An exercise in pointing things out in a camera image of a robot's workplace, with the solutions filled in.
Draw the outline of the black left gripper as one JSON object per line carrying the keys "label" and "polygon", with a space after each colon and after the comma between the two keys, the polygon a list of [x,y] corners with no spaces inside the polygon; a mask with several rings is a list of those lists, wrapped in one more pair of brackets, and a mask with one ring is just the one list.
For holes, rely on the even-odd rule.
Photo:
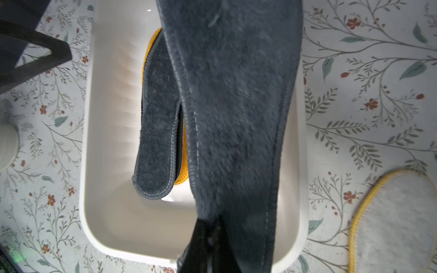
{"label": "black left gripper", "polygon": [[[35,31],[49,3],[50,0],[1,1],[2,94],[38,74],[72,60],[67,42]],[[51,53],[14,68],[27,43],[47,48]]]}

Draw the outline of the black insole front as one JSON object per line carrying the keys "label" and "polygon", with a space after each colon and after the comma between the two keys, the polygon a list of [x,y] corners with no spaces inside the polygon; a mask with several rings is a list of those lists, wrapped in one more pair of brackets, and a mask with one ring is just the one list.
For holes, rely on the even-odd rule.
{"label": "black insole front", "polygon": [[183,130],[184,130],[184,119],[183,119],[183,108],[182,104],[179,105],[178,112],[178,127],[176,133],[176,173],[175,173],[175,184],[178,184],[178,178],[182,171],[183,162]]}

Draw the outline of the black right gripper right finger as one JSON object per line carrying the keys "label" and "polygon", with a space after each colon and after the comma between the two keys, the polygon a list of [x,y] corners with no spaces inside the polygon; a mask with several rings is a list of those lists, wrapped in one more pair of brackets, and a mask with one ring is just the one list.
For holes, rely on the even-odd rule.
{"label": "black right gripper right finger", "polygon": [[216,221],[213,230],[213,272],[240,273],[222,218]]}

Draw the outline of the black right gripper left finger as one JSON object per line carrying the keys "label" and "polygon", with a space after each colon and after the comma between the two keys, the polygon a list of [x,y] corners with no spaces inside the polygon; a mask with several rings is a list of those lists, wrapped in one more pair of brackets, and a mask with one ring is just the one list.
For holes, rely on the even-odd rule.
{"label": "black right gripper left finger", "polygon": [[178,273],[212,272],[211,229],[207,223],[197,219],[191,241],[178,258]]}

